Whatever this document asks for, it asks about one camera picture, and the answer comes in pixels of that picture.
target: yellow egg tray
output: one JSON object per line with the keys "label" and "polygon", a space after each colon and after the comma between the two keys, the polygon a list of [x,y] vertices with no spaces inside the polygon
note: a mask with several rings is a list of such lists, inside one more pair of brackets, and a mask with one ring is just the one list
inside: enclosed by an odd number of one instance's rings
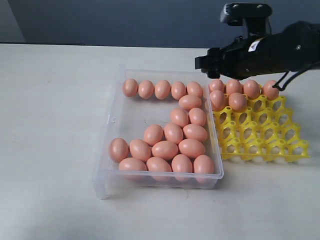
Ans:
{"label": "yellow egg tray", "polygon": [[234,112],[226,106],[214,111],[215,127],[224,160],[240,157],[244,161],[278,158],[295,162],[309,158],[309,143],[300,138],[301,126],[293,122],[293,110],[286,108],[285,96],[268,100],[265,95],[247,98],[247,108]]}

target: plastic egg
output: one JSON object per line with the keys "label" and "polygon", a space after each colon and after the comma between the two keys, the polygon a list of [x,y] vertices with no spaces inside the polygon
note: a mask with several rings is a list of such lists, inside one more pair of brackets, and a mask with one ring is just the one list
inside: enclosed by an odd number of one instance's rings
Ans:
{"label": "plastic egg", "polygon": [[[146,161],[147,169],[150,172],[172,172],[170,164],[161,157],[150,157]],[[169,176],[152,176],[152,178],[159,182],[167,182],[170,180]]]}
{"label": "plastic egg", "polygon": [[193,108],[200,108],[201,104],[200,97],[194,95],[185,95],[179,100],[179,106],[187,111]]}
{"label": "plastic egg", "polygon": [[164,160],[171,160],[177,155],[179,149],[177,144],[173,143],[172,141],[160,141],[156,143],[152,149],[152,155],[154,157],[159,157]]}
{"label": "plastic egg", "polygon": [[149,145],[141,139],[132,140],[129,147],[132,157],[136,159],[146,162],[151,156],[151,149]]}
{"label": "plastic egg", "polygon": [[181,108],[175,108],[170,113],[170,120],[172,123],[183,128],[189,123],[188,113]]}
{"label": "plastic egg", "polygon": [[164,136],[170,142],[179,144],[184,139],[184,133],[181,127],[175,123],[169,122],[164,126]]}
{"label": "plastic egg", "polygon": [[179,143],[179,150],[189,158],[196,158],[206,152],[206,148],[203,143],[192,138],[182,140]]}
{"label": "plastic egg", "polygon": [[[193,162],[193,171],[195,174],[213,174],[215,172],[215,164],[207,155],[198,156]],[[200,184],[205,184],[208,179],[196,177]]]}
{"label": "plastic egg", "polygon": [[208,132],[197,124],[188,124],[183,128],[183,133],[187,139],[196,139],[200,142],[204,142],[208,138]]}
{"label": "plastic egg", "polygon": [[243,93],[243,86],[238,80],[231,79],[225,85],[225,93],[228,94],[229,96],[233,93],[242,94]]}
{"label": "plastic egg", "polygon": [[243,112],[247,107],[247,99],[243,94],[234,92],[229,96],[229,106],[235,112]]}
{"label": "plastic egg", "polygon": [[129,78],[124,81],[122,85],[122,92],[126,97],[132,98],[137,94],[138,87],[137,81],[133,78]]}
{"label": "plastic egg", "polygon": [[[171,162],[171,168],[174,173],[192,173],[193,166],[190,158],[186,155],[178,154],[176,155]],[[175,177],[179,182],[186,182],[187,177],[176,176]]]}
{"label": "plastic egg", "polygon": [[120,163],[123,159],[128,157],[129,146],[124,139],[115,138],[109,145],[108,153],[114,162]]}
{"label": "plastic egg", "polygon": [[198,107],[194,107],[189,111],[189,120],[192,124],[204,126],[207,122],[207,116],[205,112]]}
{"label": "plastic egg", "polygon": [[155,86],[154,84],[149,81],[149,80],[145,80],[142,81],[139,84],[138,87],[138,94],[142,99],[149,99],[151,98],[151,96],[154,94],[155,91]]}
{"label": "plastic egg", "polygon": [[153,146],[156,143],[160,142],[164,136],[164,130],[158,124],[150,125],[146,128],[143,135],[143,140]]}
{"label": "plastic egg", "polygon": [[201,98],[204,90],[199,83],[197,83],[196,81],[191,81],[186,85],[186,92],[188,93],[188,95],[193,95]]}
{"label": "plastic egg", "polygon": [[262,94],[265,95],[268,100],[275,100],[279,96],[279,90],[272,87],[275,83],[275,80],[268,81],[262,88]]}
{"label": "plastic egg", "polygon": [[[119,170],[120,171],[147,171],[146,164],[141,161],[140,159],[134,158],[134,157],[128,157],[123,159],[119,163]],[[144,176],[141,175],[124,175],[125,178],[129,180],[140,180]]]}
{"label": "plastic egg", "polygon": [[171,95],[175,100],[179,100],[186,94],[187,94],[186,86],[182,82],[176,81],[174,84],[172,84]]}
{"label": "plastic egg", "polygon": [[226,106],[226,96],[225,94],[220,90],[213,90],[210,93],[210,101],[212,110],[215,112],[221,111]]}
{"label": "plastic egg", "polygon": [[243,93],[249,99],[256,99],[260,96],[260,85],[255,80],[248,80],[243,84]]}
{"label": "plastic egg", "polygon": [[210,92],[213,90],[219,90],[225,92],[225,84],[220,79],[213,79],[209,84]]}
{"label": "plastic egg", "polygon": [[171,85],[167,80],[161,80],[154,86],[154,94],[157,99],[163,100],[170,94]]}

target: gray wall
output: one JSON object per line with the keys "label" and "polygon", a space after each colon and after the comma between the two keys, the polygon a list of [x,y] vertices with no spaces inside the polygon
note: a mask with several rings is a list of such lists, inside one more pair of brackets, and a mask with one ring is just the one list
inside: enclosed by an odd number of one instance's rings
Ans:
{"label": "gray wall", "polygon": [[[210,48],[227,45],[241,33],[240,27],[219,22],[225,0],[8,2],[27,42]],[[320,23],[319,0],[261,2],[273,8],[273,32],[298,20]]]}
{"label": "gray wall", "polygon": [[0,0],[0,43],[25,42],[7,0]]}

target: table surface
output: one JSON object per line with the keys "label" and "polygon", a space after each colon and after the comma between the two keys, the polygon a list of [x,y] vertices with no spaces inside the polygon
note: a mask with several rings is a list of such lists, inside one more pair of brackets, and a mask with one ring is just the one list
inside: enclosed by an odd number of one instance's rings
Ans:
{"label": "table surface", "polygon": [[0,53],[0,239],[319,238],[319,71],[284,92],[312,158],[224,162],[214,190],[142,188],[99,200],[91,175],[118,65],[193,72],[206,50],[0,44]]}

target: clear plastic container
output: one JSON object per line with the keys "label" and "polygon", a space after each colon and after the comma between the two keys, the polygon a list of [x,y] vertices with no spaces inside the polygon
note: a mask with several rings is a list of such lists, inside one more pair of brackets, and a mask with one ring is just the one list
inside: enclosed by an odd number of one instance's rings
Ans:
{"label": "clear plastic container", "polygon": [[[202,109],[207,115],[207,124],[204,127],[209,133],[209,138],[204,143],[206,147],[205,154],[214,161],[214,174],[118,170],[118,164],[109,158],[108,147],[110,142],[114,138],[123,138],[129,144],[133,139],[143,139],[144,131],[148,126],[159,124],[164,127],[170,122],[171,110],[179,107],[178,101],[172,97],[158,100],[154,95],[150,99],[142,99],[138,94],[133,98],[124,96],[122,85],[128,78],[136,79],[138,83],[150,80],[155,84],[160,80],[168,80],[171,84],[176,81],[183,82],[184,84],[195,81],[203,85]],[[112,194],[118,193],[120,189],[125,190],[130,188],[132,190],[136,186],[212,189],[217,180],[224,176],[213,112],[211,104],[208,104],[210,101],[207,101],[209,88],[208,78],[205,74],[134,70],[126,69],[124,65],[120,65],[111,92],[113,97],[110,99],[109,109],[106,114],[92,180],[98,198],[106,199],[112,196]],[[143,178],[140,181],[130,181],[124,177],[124,174],[139,175],[143,176]],[[152,176],[168,176],[170,180],[159,182],[154,180]],[[188,180],[180,182],[175,177],[185,177]],[[206,181],[205,183],[199,183],[196,178],[203,178]]]}

